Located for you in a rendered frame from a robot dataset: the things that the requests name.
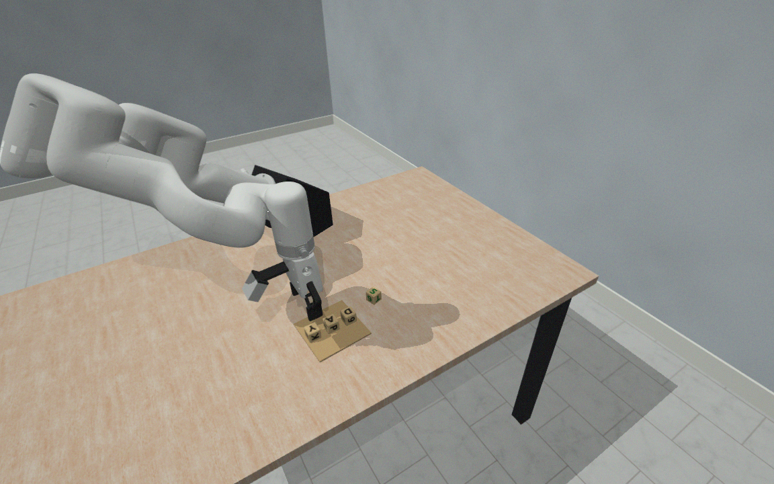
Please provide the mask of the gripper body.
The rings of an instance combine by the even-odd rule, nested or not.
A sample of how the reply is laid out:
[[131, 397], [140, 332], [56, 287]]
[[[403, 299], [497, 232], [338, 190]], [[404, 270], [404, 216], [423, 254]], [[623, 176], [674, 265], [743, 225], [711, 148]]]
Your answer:
[[298, 294], [303, 299], [305, 299], [305, 295], [308, 292], [306, 285], [308, 282], [312, 281], [314, 283], [314, 287], [318, 293], [323, 291], [322, 281], [320, 281], [320, 272], [313, 251], [314, 248], [311, 252], [309, 252], [308, 256], [301, 256], [298, 258], [288, 258], [277, 254], [277, 256], [283, 258], [283, 261], [289, 269], [289, 272], [286, 272], [288, 274], [288, 278], [291, 280], [293, 287], [297, 289]]

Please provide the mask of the tan square mat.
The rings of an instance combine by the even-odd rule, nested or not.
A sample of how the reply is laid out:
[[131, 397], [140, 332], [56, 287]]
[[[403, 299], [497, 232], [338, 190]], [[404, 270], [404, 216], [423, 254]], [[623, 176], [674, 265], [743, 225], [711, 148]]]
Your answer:
[[[340, 311], [346, 309], [346, 307], [348, 307], [346, 303], [340, 300], [334, 305], [325, 307], [325, 309], [322, 310], [322, 317], [319, 317], [314, 321], [309, 321], [308, 317], [305, 317], [301, 321], [293, 323], [294, 327], [297, 328], [298, 333], [304, 338], [305, 343], [308, 344], [319, 362], [326, 360], [329, 356], [334, 356], [334, 354], [340, 352], [340, 350], [344, 350], [351, 344], [355, 344], [357, 341], [362, 340], [362, 338], [372, 334], [358, 318], [356, 322], [346, 327], [346, 324], [341, 319], [340, 313]], [[329, 315], [335, 315], [340, 324], [340, 329], [331, 334], [327, 333], [322, 320]], [[320, 338], [312, 343], [309, 342], [309, 339], [305, 336], [304, 332], [304, 327], [307, 327], [307, 325], [310, 325], [311, 323], [316, 323], [320, 329]]]

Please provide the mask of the tan letter block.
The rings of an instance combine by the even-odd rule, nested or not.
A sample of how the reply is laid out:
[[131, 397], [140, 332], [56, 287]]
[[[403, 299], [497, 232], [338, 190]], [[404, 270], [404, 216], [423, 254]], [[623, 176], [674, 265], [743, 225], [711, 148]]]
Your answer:
[[324, 317], [322, 321], [328, 334], [334, 333], [334, 331], [340, 329], [339, 321], [336, 319], [335, 315]]
[[320, 338], [320, 329], [316, 323], [311, 323], [310, 325], [307, 325], [307, 327], [304, 327], [304, 332], [310, 343]]
[[366, 300], [368, 300], [370, 303], [374, 305], [377, 304], [377, 302], [382, 299], [381, 291], [375, 287], [368, 289], [368, 291], [366, 291], [365, 293], [366, 293]]
[[357, 321], [356, 312], [352, 307], [346, 307], [346, 309], [342, 309], [340, 313], [341, 319], [346, 324], [346, 327]]

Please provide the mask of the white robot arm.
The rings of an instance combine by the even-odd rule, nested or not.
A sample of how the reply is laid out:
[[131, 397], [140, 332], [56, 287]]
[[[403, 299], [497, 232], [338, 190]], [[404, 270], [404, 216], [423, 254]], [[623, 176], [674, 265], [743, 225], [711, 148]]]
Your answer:
[[200, 165], [205, 146], [205, 132], [190, 123], [31, 73], [13, 97], [0, 165], [14, 177], [53, 175], [152, 206], [178, 229], [213, 244], [252, 246], [269, 220], [280, 256], [308, 256], [314, 237], [303, 185]]

